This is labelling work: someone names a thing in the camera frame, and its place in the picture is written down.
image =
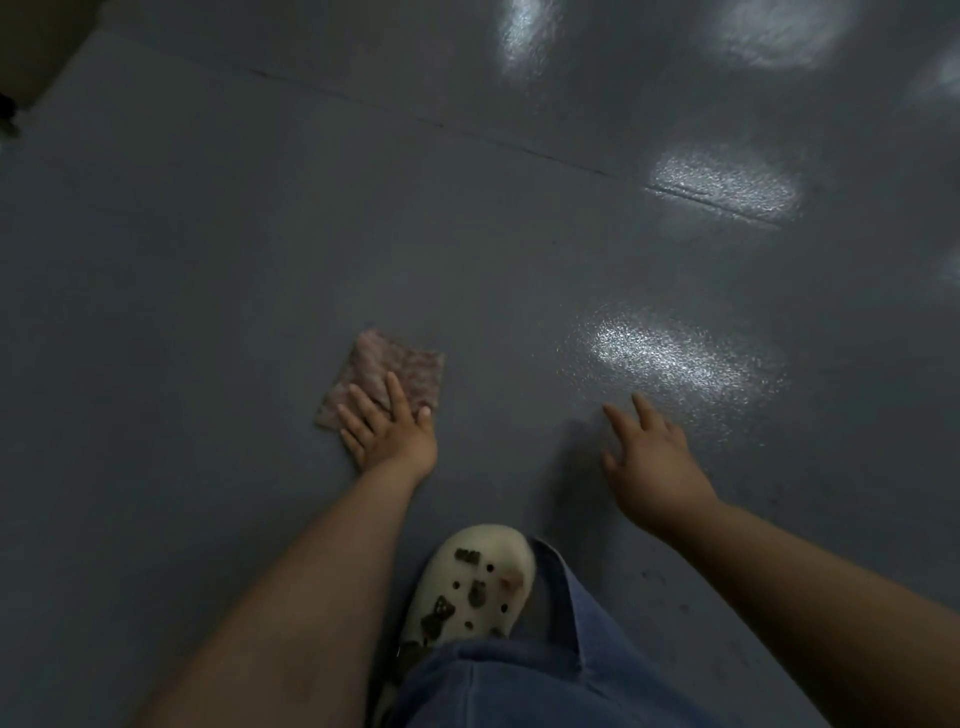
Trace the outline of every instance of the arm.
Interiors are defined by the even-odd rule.
[[[138,728],[360,728],[396,539],[433,470],[428,409],[414,421],[388,375],[396,421],[351,389],[341,431],[362,474],[250,590]]]
[[[640,395],[603,453],[634,523],[676,548],[834,725],[960,725],[960,616],[722,503],[683,432]]]

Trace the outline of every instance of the hand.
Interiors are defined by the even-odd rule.
[[[419,484],[437,464],[433,416],[429,407],[423,407],[414,420],[399,379],[389,372],[386,381],[394,418],[391,420],[366,392],[351,384],[350,395],[366,421],[341,404],[337,408],[344,424],[340,434],[361,472],[390,462],[401,467]]]
[[[665,420],[640,393],[632,399],[639,422],[612,404],[603,406],[623,446],[620,463],[609,450],[603,451],[603,469],[623,514],[668,540],[712,513],[720,500],[690,454],[684,431]]]

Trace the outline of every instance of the pink cloth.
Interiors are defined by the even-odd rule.
[[[444,375],[446,354],[405,347],[375,328],[361,331],[353,343],[353,350],[326,393],[317,410],[314,423],[320,427],[339,429],[343,425],[337,415],[337,405],[345,404],[359,415],[349,395],[348,386],[356,384],[386,411],[390,411],[390,396],[384,376],[393,372],[416,414],[424,405],[436,410],[440,404],[440,380]]]

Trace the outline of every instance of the finger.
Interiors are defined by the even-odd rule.
[[[376,406],[373,400],[367,396],[367,393],[356,384],[350,385],[350,394],[353,396],[353,401],[357,403],[360,411],[363,412],[363,416],[374,434],[379,435],[383,432],[390,423],[390,421],[387,420],[387,416],[383,414],[383,410]]]
[[[345,404],[337,405],[337,414],[340,415],[340,422],[356,438],[357,442],[361,445],[368,445],[373,442],[373,432],[367,427],[367,423],[350,412]]]
[[[387,373],[387,393],[390,395],[390,410],[394,413],[394,421],[399,423],[413,422],[407,396],[403,393],[400,380],[393,372]]]
[[[608,449],[604,449],[600,453],[600,465],[603,466],[603,472],[607,474],[607,477],[613,477],[613,474],[616,472],[617,463],[616,458],[613,457]]]
[[[417,424],[428,435],[433,435],[433,412],[429,407],[421,407],[417,413]]]
[[[635,437],[640,430],[639,426],[612,404],[604,404],[603,412],[607,415],[607,419],[610,420],[613,431],[620,440],[620,445],[626,448],[627,443],[629,443],[631,438]]]
[[[666,430],[666,422],[663,419],[663,415],[657,411],[657,408],[651,404],[647,398],[639,392],[634,392],[630,395],[630,399],[634,401],[636,413],[640,417],[640,426],[643,427],[643,429],[648,431]]]
[[[669,421],[667,421],[666,428],[670,432],[670,437],[673,438],[674,442],[686,448],[686,435],[683,429],[679,425],[674,425]]]
[[[350,451],[350,454],[353,455],[353,459],[356,461],[356,464],[363,468],[363,459],[367,454],[363,449],[363,446],[357,442],[357,439],[349,433],[349,430],[341,429],[340,436],[344,438],[344,445],[347,446],[347,449]]]

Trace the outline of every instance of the jeans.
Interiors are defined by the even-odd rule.
[[[545,641],[449,643],[416,666],[389,728],[713,728],[660,678],[561,556],[532,540],[553,613]]]

